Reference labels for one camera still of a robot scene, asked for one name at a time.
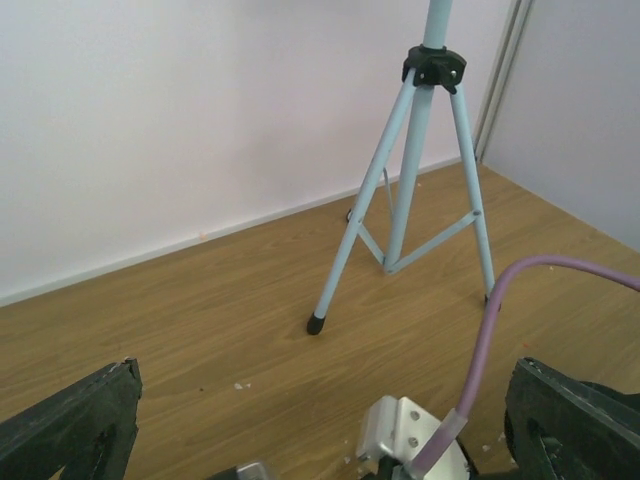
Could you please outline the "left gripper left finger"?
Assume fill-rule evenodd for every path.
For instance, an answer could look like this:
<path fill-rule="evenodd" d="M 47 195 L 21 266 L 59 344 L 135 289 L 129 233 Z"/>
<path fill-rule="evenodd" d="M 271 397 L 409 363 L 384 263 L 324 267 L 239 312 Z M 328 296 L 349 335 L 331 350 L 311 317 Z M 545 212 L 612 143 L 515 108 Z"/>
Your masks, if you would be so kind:
<path fill-rule="evenodd" d="M 108 364 L 1 423 L 3 479 L 122 479 L 138 433 L 138 361 Z"/>

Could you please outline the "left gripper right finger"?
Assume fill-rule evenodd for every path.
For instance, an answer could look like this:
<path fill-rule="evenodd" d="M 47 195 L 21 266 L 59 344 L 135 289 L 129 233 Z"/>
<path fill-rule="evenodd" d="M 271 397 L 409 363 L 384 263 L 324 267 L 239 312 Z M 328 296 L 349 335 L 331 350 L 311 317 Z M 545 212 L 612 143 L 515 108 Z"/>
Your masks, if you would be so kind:
<path fill-rule="evenodd" d="M 505 434 L 516 479 L 637 479 L 639 395 L 516 362 Z"/>

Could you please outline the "light blue music stand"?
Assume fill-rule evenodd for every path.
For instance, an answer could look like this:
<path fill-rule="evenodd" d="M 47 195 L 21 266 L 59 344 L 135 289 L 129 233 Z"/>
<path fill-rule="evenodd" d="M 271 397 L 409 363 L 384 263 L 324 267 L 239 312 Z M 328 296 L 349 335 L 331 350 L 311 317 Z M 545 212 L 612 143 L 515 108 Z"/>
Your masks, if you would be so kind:
<path fill-rule="evenodd" d="M 467 62 L 445 46 L 453 3 L 440 0 L 429 3 L 422 42 L 409 49 L 403 62 L 402 86 L 391 109 L 374 155 L 346 215 L 347 226 L 334 258 L 318 303 L 306 324 L 310 336 L 320 334 L 326 315 L 353 246 L 361 239 L 375 260 L 393 274 L 421 258 L 468 226 L 473 226 L 483 275 L 485 296 L 495 284 L 489 236 L 479 183 L 477 161 L 463 90 Z M 449 94 L 456 137 L 466 178 L 470 212 L 412 253 L 402 256 L 402 247 L 411 202 L 422 158 L 434 91 Z M 364 225 L 364 219 L 380 182 L 386 188 L 391 232 L 381 249 Z"/>

